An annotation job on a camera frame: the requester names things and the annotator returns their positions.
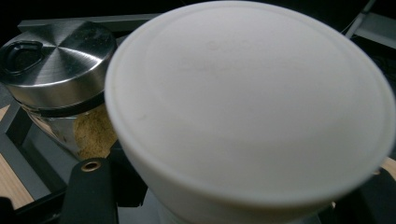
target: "spice jar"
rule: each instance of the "spice jar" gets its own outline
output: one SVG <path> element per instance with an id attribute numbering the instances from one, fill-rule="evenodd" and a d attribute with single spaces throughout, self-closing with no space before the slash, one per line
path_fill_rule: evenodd
<path id="1" fill-rule="evenodd" d="M 113 34 L 94 22 L 43 25 L 0 48 L 0 82 L 58 145 L 81 160 L 106 157 L 117 140 L 104 98 L 116 48 Z"/>

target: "hole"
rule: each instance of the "hole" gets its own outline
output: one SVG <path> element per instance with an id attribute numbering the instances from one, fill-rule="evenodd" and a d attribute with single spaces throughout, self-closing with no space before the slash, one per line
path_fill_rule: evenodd
<path id="1" fill-rule="evenodd" d="M 99 169 L 101 163 L 99 161 L 88 161 L 84 165 L 81 166 L 81 170 L 83 172 L 92 172 L 94 170 Z"/>

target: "stainless steel lid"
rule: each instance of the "stainless steel lid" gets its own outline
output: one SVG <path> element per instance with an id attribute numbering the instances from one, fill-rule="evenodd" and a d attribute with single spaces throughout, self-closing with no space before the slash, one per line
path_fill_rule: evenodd
<path id="1" fill-rule="evenodd" d="M 57 110 L 103 95 L 117 48 L 106 27 L 62 21 L 22 33 L 0 48 L 0 82 L 32 110 Z"/>

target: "white plastic container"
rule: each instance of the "white plastic container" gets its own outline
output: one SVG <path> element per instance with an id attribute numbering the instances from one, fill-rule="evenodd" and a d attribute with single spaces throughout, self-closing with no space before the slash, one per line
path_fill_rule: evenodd
<path id="1" fill-rule="evenodd" d="M 332 28 L 281 7 L 207 2 L 116 51 L 106 106 L 163 223 L 282 223 L 368 179 L 395 136 L 387 81 Z"/>

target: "lid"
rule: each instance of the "lid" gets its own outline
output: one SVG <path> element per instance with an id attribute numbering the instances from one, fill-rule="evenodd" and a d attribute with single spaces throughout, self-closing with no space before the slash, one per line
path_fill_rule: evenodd
<path id="1" fill-rule="evenodd" d="M 111 32 L 94 22 L 40 26 L 0 48 L 0 82 L 33 110 L 79 105 L 103 92 L 116 47 Z"/>
<path id="2" fill-rule="evenodd" d="M 234 203 L 332 199 L 371 176 L 395 136 L 393 94 L 361 49 L 260 3 L 191 5 L 143 24 L 114 55 L 105 95 L 142 174 Z"/>

